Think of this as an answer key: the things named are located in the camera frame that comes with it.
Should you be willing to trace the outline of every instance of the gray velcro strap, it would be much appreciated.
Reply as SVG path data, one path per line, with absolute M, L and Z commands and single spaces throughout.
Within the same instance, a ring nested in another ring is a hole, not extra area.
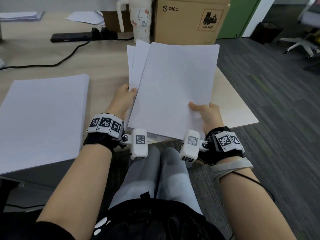
M 237 161 L 231 161 L 227 163 L 217 164 L 211 166 L 211 178 L 212 180 L 218 180 L 222 176 L 231 173 L 233 171 L 236 171 L 238 169 L 242 168 L 250 168 L 253 169 L 252 163 L 246 158 L 241 158 Z

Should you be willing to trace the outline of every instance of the qr code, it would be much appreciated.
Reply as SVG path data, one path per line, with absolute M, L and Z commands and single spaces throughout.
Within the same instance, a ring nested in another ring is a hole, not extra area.
M 220 138 L 218 138 L 218 140 L 219 140 L 221 146 L 229 145 L 232 143 L 227 136 L 220 137 Z
M 190 162 L 190 163 L 192 163 L 192 161 L 193 161 L 193 159 L 188 158 L 188 157 L 186 157 L 186 156 L 184 156 L 184 157 L 182 158 L 182 160 L 183 160 L 183 161 L 186 161 L 186 162 Z
M 99 126 L 109 127 L 110 123 L 111 123 L 111 119 L 110 118 L 101 118 Z
M 238 141 L 237 137 L 235 136 L 230 136 L 231 137 L 231 140 L 233 141 L 234 144 L 239 144 L 241 145 L 240 141 Z
M 89 125 L 89 127 L 97 126 L 97 124 L 98 124 L 98 122 L 99 122 L 99 119 L 100 119 L 100 118 L 93 119 L 93 120 L 91 121 L 91 124 Z
M 193 137 L 193 136 L 189 136 L 188 137 L 188 144 L 193 145 L 193 146 L 197 146 L 198 145 L 198 138 Z
M 136 136 L 137 144 L 146 144 L 146 137 L 145 136 Z
M 120 131 L 121 124 L 116 121 L 113 121 L 111 129 L 117 133 Z

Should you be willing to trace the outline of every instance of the hello kitty tumbler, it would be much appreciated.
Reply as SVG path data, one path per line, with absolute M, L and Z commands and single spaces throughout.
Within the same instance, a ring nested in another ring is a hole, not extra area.
M 121 6 L 124 4 L 129 4 L 134 42 L 138 39 L 150 43 L 152 0 L 118 0 L 117 12 L 121 32 L 125 31 L 121 15 Z

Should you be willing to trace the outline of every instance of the black trash bin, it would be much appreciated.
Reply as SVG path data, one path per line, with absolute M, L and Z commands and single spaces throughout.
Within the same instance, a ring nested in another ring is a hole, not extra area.
M 250 36 L 250 39 L 260 43 L 271 43 L 281 32 L 283 28 L 271 22 L 260 22 Z

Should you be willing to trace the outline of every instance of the green door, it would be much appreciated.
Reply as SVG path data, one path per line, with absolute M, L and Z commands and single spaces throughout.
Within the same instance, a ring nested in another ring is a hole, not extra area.
M 217 39 L 240 37 L 259 3 L 260 0 L 231 0 Z

